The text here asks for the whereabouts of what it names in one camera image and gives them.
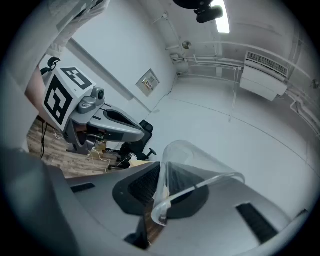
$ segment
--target air conditioner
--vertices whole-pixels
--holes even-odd
[[[244,69],[240,87],[261,97],[273,101],[287,90],[284,81],[288,69],[262,55],[248,51],[244,60]]]

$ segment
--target transparent plastic shield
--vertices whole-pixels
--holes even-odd
[[[190,142],[185,140],[172,142],[163,153],[151,213],[152,220],[165,226],[170,208],[185,200],[197,189],[213,186],[231,178],[245,182],[245,177],[241,173],[235,172]],[[197,202],[192,203],[195,208],[201,208]]]

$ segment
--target cable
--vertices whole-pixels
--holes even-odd
[[[110,159],[108,159],[108,160],[103,160],[103,161],[105,161],[105,162],[106,162],[106,161],[109,161],[109,163],[108,163],[108,165],[107,165],[105,168],[101,168],[101,167],[98,167],[98,166],[95,165],[94,156],[92,155],[91,151],[89,151],[89,153],[90,153],[90,155],[91,155],[91,157],[92,157],[92,162],[93,162],[94,167],[97,168],[97,169],[102,169],[102,170],[105,171],[105,173],[107,173],[107,169],[108,169],[108,167],[109,167],[109,165],[110,165],[111,160],[110,160]]]
[[[56,129],[53,128],[54,136],[57,140],[61,140],[64,136],[61,133],[56,133]]]
[[[40,159],[43,158],[45,154],[45,136],[47,132],[48,124],[45,122],[45,129],[44,123],[41,124],[41,152],[40,152]]]
[[[107,165],[105,168],[98,167],[98,166],[95,165],[94,156],[92,155],[91,151],[89,151],[89,153],[90,153],[90,155],[91,155],[91,157],[92,157],[92,162],[93,162],[94,167],[96,167],[96,168],[98,168],[98,169],[105,170],[105,173],[107,173],[107,169],[108,169],[108,170],[110,170],[110,169],[115,169],[115,168],[117,168],[119,165],[121,165],[124,161],[127,160],[127,158],[125,158],[125,160],[123,160],[122,162],[120,162],[116,167],[108,168],[109,165],[110,165],[111,160],[110,160],[110,159],[107,159],[107,160],[102,159],[102,158],[100,157],[100,153],[99,153],[98,151],[96,151],[94,148],[93,148],[92,150],[98,153],[99,159],[100,159],[101,161],[104,161],[104,162],[108,162],[108,161],[109,161],[108,165]]]

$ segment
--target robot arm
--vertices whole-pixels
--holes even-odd
[[[87,155],[97,140],[137,142],[144,129],[120,109],[106,104],[103,88],[77,67],[57,67],[46,79],[42,105],[72,144],[68,152]],[[87,127],[77,132],[76,126]]]

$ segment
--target black vent grille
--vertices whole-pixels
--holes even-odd
[[[251,203],[241,204],[237,206],[236,209],[261,244],[269,241],[278,234],[274,227],[271,226]]]
[[[93,185],[92,183],[86,183],[86,184],[72,186],[71,190],[72,190],[73,193],[78,193],[78,192],[81,192],[81,191],[92,189],[94,187],[95,187],[95,185]]]
[[[261,56],[259,54],[248,51],[247,52],[247,59],[251,60],[253,62],[262,64],[262,65],[280,73],[281,75],[283,75],[285,77],[287,77],[287,75],[288,75],[288,69],[286,67],[280,65],[279,63],[277,63],[269,58]]]
[[[128,192],[145,207],[153,200],[156,193],[160,165],[145,173],[128,186]]]

